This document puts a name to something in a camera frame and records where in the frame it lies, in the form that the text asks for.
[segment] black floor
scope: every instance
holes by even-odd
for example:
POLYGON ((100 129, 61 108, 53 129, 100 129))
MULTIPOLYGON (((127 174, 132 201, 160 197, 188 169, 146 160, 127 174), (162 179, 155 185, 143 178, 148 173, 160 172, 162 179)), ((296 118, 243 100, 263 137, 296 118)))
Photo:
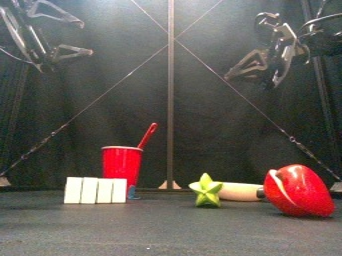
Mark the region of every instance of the black floor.
POLYGON ((64 205, 63 191, 0 192, 0 255, 342 255, 331 218, 292 218, 267 202, 194 206, 192 193, 64 205))

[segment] black backdrop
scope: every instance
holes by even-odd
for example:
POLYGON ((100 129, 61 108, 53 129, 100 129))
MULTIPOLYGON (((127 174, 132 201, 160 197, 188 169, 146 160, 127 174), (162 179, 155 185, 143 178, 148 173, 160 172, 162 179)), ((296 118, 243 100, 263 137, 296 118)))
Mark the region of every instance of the black backdrop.
MULTIPOLYGON (((85 28, 79 31, 41 18, 48 39, 93 49, 95 54, 55 73, 29 68, 7 163, 72 122, 8 172, 8 179, 15 185, 63 187, 68 176, 100 177, 100 148, 136 146, 156 122, 139 177, 139 187, 156 188, 167 179, 168 164, 168 1, 52 2, 84 21, 85 28)), ((182 187, 203 172, 215 180, 260 183, 270 168, 291 163, 309 165, 331 184, 327 172, 232 88, 339 171, 313 65, 292 67, 270 91, 251 83, 226 84, 216 76, 260 47, 252 31, 259 12, 280 13, 294 29, 305 22, 299 1, 175 1, 182 45, 175 42, 172 176, 182 187)))

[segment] green star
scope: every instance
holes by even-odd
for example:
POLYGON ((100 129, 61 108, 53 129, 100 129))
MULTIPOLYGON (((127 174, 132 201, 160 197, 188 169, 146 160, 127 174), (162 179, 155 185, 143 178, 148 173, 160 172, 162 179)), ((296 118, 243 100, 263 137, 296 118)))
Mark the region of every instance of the green star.
POLYGON ((212 181, 207 173, 203 173, 199 182, 194 182, 188 187, 198 194, 196 207, 215 206, 220 207, 218 192, 223 186, 222 182, 212 181))

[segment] metal pole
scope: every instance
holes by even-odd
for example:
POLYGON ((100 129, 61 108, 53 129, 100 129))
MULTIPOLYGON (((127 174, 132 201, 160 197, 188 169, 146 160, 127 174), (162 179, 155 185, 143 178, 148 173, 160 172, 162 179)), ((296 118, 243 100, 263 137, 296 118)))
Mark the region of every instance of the metal pole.
POLYGON ((174 181, 174 32, 175 3, 168 0, 168 97, 167 97, 167 189, 172 189, 174 181))
MULTIPOLYGON (((303 15, 305 15, 305 21, 309 21, 313 18, 315 18, 315 17, 313 17, 310 0, 300 0, 300 4, 302 4, 303 15)), ((313 65, 314 65, 314 71, 315 71, 315 77, 317 77, 319 96, 321 96, 321 101, 322 101, 322 110, 323 110, 323 115, 325 115, 325 125, 326 125, 326 130, 327 130, 330 151, 331 151, 334 163, 337 165, 335 167, 338 169, 337 174, 341 176, 341 170, 342 170, 341 154, 339 154, 339 150, 338 150, 337 132, 335 132, 335 126, 334 126, 334 118, 333 118, 333 114, 331 114, 331 104, 330 104, 330 99, 329 99, 327 85, 326 85, 323 64, 322 64, 321 57, 313 58, 313 65)))

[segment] red cup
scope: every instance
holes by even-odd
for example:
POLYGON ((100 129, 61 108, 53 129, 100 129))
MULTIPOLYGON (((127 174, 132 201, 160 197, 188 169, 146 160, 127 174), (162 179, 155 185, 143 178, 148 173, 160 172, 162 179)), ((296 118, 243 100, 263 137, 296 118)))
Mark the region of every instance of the red cup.
POLYGON ((127 179, 125 195, 135 197, 143 150, 135 147, 107 146, 101 148, 103 177, 127 179))

